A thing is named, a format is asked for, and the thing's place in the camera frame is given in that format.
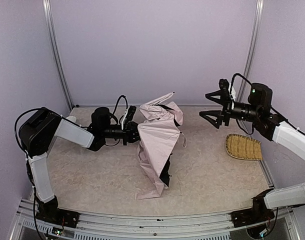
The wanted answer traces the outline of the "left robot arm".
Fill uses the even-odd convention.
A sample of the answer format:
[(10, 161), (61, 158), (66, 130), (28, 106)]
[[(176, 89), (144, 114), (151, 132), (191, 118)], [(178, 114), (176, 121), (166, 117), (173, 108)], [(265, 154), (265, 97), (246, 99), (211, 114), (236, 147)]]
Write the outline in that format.
[(121, 119), (107, 107), (98, 107), (91, 115), (91, 123), (83, 127), (72, 116), (62, 115), (46, 108), (33, 108), (32, 116), (21, 127), (14, 126), (15, 139), (26, 156), (28, 176), (35, 195), (42, 203), (56, 198), (47, 168), (48, 151), (55, 138), (61, 138), (82, 148), (97, 152), (108, 139), (122, 141), (123, 145), (140, 140), (138, 124), (133, 121), (137, 108), (126, 108)]

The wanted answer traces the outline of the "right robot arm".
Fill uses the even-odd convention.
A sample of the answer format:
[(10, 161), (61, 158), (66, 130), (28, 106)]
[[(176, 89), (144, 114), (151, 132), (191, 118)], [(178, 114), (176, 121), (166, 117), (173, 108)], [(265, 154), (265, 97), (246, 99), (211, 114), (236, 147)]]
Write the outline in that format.
[[(272, 111), (273, 91), (264, 84), (251, 85), (248, 102), (236, 102), (232, 86), (220, 79), (219, 90), (207, 93), (205, 98), (222, 106), (222, 110), (207, 110), (199, 113), (215, 128), (228, 126), (230, 119), (250, 122), (264, 138), (275, 142), (305, 161), (305, 133), (294, 127), (280, 113)], [(266, 209), (305, 205), (305, 182), (290, 187), (270, 189), (256, 197)]]

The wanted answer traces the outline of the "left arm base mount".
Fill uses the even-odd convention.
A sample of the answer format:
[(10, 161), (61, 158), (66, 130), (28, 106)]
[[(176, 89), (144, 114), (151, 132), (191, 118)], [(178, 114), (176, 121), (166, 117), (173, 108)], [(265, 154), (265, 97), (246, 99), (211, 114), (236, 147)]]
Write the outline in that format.
[(62, 227), (76, 228), (80, 213), (72, 210), (65, 210), (57, 207), (45, 207), (39, 205), (36, 218), (47, 223)]

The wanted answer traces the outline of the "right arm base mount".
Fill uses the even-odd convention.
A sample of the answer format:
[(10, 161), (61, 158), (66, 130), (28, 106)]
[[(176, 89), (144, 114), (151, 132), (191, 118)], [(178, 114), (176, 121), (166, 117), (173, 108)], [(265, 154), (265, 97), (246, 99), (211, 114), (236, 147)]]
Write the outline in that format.
[(275, 217), (274, 211), (265, 206), (253, 206), (242, 210), (233, 211), (231, 220), (235, 228), (253, 225)]

